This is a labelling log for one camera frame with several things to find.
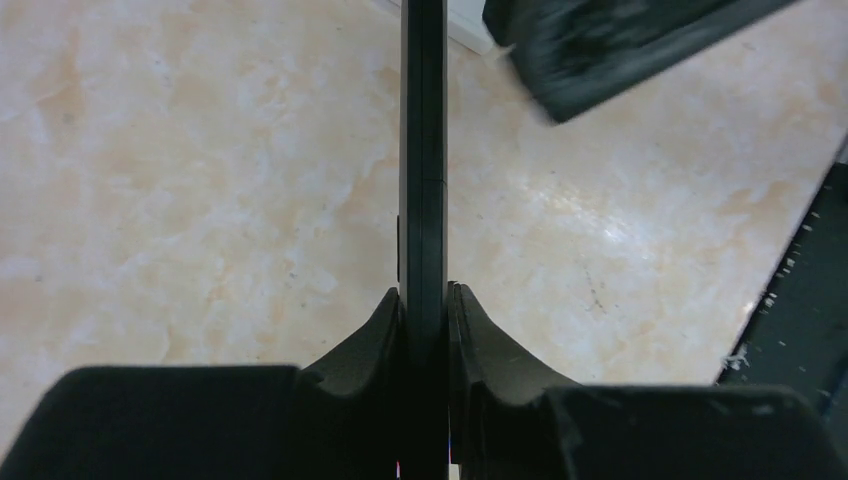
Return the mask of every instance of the scratched black surface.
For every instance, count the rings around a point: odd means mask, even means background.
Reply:
[[[848,165],[822,182],[735,352],[743,346],[747,362],[718,383],[792,387],[848,453]]]

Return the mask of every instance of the marble floor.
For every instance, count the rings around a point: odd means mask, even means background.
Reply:
[[[807,0],[557,128],[450,47],[450,274],[582,382],[707,383],[848,129]],[[374,0],[0,1],[0,451],[87,364],[318,358],[395,283]]]

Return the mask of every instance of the beige marble tile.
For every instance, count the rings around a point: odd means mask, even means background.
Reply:
[[[549,128],[452,46],[450,271],[586,382],[708,382],[848,128],[808,0]],[[369,0],[0,2],[0,449],[92,363],[308,363],[394,284]]]

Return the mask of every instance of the white baseboard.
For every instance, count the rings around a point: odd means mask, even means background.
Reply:
[[[400,6],[402,0],[391,0]],[[486,0],[448,0],[448,36],[483,55],[492,49],[492,37],[483,25]]]

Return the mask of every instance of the black plastic object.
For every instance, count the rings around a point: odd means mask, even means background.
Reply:
[[[563,123],[793,0],[486,0],[520,82]]]
[[[303,371],[72,372],[44,396],[0,479],[394,479],[397,305],[391,289]]]
[[[782,384],[848,452],[848,165],[835,164],[739,339],[724,385]]]
[[[818,416],[777,387],[584,387],[451,288],[452,454],[465,480],[845,479]]]
[[[404,477],[447,477],[446,0],[403,2],[398,273]]]

